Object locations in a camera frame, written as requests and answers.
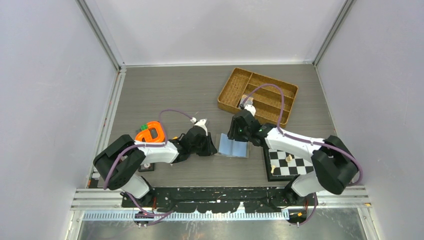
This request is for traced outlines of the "credit card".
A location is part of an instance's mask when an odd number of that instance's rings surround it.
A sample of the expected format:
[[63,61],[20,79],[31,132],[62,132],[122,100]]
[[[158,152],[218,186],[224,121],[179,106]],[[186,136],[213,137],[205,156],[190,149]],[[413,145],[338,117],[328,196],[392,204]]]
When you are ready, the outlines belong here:
[[243,94],[239,106],[246,106],[246,105],[253,105],[254,98],[252,96],[247,96],[246,94]]

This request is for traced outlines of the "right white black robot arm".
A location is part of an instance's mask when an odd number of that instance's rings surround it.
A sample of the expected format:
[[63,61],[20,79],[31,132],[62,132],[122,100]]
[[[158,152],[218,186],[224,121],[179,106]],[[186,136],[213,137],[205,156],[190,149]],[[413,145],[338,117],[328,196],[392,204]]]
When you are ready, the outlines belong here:
[[227,137],[264,150],[284,151],[313,165],[312,172],[298,174],[284,187],[282,193],[291,205],[299,205],[306,196],[323,190],[340,195],[362,170],[337,136],[306,137],[272,123],[260,124],[247,109],[232,117]]

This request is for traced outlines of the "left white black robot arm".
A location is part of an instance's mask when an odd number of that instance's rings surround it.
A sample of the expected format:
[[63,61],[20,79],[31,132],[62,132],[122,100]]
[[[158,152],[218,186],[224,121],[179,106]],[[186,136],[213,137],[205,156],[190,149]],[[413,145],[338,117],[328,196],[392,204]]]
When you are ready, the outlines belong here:
[[210,132],[194,125],[179,137],[161,143],[136,141],[124,134],[93,159],[93,166],[104,180],[104,189],[123,190],[141,207],[148,207],[154,199],[153,189],[144,177],[137,175],[141,165],[175,164],[191,155],[209,157],[217,152]]

